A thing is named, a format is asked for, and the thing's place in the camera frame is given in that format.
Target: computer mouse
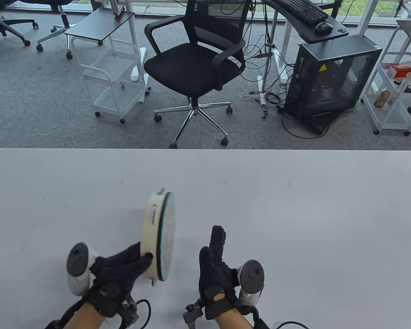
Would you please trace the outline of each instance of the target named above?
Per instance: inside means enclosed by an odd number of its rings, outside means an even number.
[[[321,22],[318,23],[317,26],[315,27],[315,34],[318,34],[320,36],[326,36],[332,30],[334,29],[334,26],[330,23],[327,22]]]

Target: keyboard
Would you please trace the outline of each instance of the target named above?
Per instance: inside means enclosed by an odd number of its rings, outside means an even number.
[[[329,17],[323,9],[309,0],[274,0],[308,24],[323,22]]]

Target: black office chair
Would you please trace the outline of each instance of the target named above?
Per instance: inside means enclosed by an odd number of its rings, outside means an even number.
[[[39,3],[39,4],[48,4],[54,13],[59,13],[61,14],[61,19],[63,21],[63,25],[61,24],[52,24],[52,28],[50,30],[50,34],[48,36],[45,36],[42,39],[39,39],[37,41],[37,51],[43,51],[44,48],[41,44],[41,42],[44,42],[46,40],[52,39],[56,36],[60,36],[63,34],[65,31],[67,31],[69,28],[74,26],[75,24],[70,24],[68,22],[67,15],[64,13],[63,6],[66,4],[71,3],[73,0],[21,0],[26,3]],[[67,42],[67,52],[66,52],[66,58],[67,59],[72,59],[73,55],[70,51],[70,36],[66,36],[66,42]]]
[[[4,9],[9,6],[11,3],[14,3],[16,0],[0,0],[0,9]],[[38,24],[33,19],[5,19],[3,16],[0,17],[0,33],[3,36],[6,36],[6,32],[11,32],[15,36],[18,36],[25,46],[30,46],[30,41],[26,40],[24,36],[18,31],[10,27],[10,25],[20,24],[20,23],[32,23],[34,29],[38,28]]]
[[[233,112],[231,102],[200,105],[198,98],[222,86],[240,75],[245,69],[242,33],[251,0],[188,0],[184,16],[174,16],[149,23],[145,34],[157,55],[146,61],[145,71],[159,83],[188,97],[190,105],[179,108],[165,108],[154,111],[154,120],[161,121],[160,113],[189,111],[174,142],[169,146],[178,148],[177,141],[192,116],[201,115],[215,126],[224,138],[221,144],[228,144],[225,130],[218,126],[204,109],[227,106],[227,114]],[[175,22],[184,24],[189,41],[186,44],[161,52],[152,31]],[[222,50],[217,53],[199,45],[203,43]],[[229,57],[234,57],[239,66]]]

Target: white metal shelf cart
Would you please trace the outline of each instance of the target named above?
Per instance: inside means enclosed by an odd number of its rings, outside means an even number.
[[[410,52],[404,50],[390,51],[391,43],[398,31],[403,30],[407,35],[407,39],[409,39],[408,44],[411,42],[411,20],[398,20],[397,22],[399,26],[393,32],[387,47],[383,51],[381,61],[376,66],[376,70],[361,100],[367,107],[376,126],[373,131],[375,135],[385,129],[404,130],[405,136],[409,136],[411,133],[411,107],[409,107],[411,102],[408,102],[411,101],[411,92],[405,92],[407,88],[411,89],[411,72],[402,80],[395,80],[389,73],[390,67],[393,64],[399,64],[404,56],[411,61]],[[395,61],[385,61],[387,55],[395,55]],[[382,108],[376,108],[373,104],[385,88],[390,91],[390,97]]]
[[[114,9],[98,8],[70,28],[66,34],[72,36],[71,46],[82,68],[86,89],[95,106],[95,115],[99,117],[101,112],[114,114],[120,118],[121,123],[125,123],[124,116],[137,102],[144,101],[149,89],[147,89],[148,74],[141,65],[140,49],[134,30],[134,13],[130,12],[128,1],[121,6],[121,8],[113,7]],[[126,22],[129,25],[131,41],[112,38],[111,35]],[[108,39],[110,49],[92,64],[83,64],[74,45],[76,39],[90,42]],[[132,52],[125,51],[123,49],[125,45],[129,46]],[[134,67],[138,69],[137,82],[130,80]],[[96,99],[91,95],[89,81],[106,86]]]

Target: black glove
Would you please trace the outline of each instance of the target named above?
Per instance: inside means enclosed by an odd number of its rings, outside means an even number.
[[[152,254],[140,257],[140,243],[108,258],[97,257],[90,268],[96,278],[83,299],[103,316],[112,318],[130,296],[135,279],[149,268],[151,262]]]
[[[221,226],[213,226],[209,246],[202,247],[199,252],[199,294],[208,320],[230,309],[242,308],[234,290],[239,285],[237,271],[222,261],[225,236]],[[215,301],[219,293],[225,293],[225,298]]]

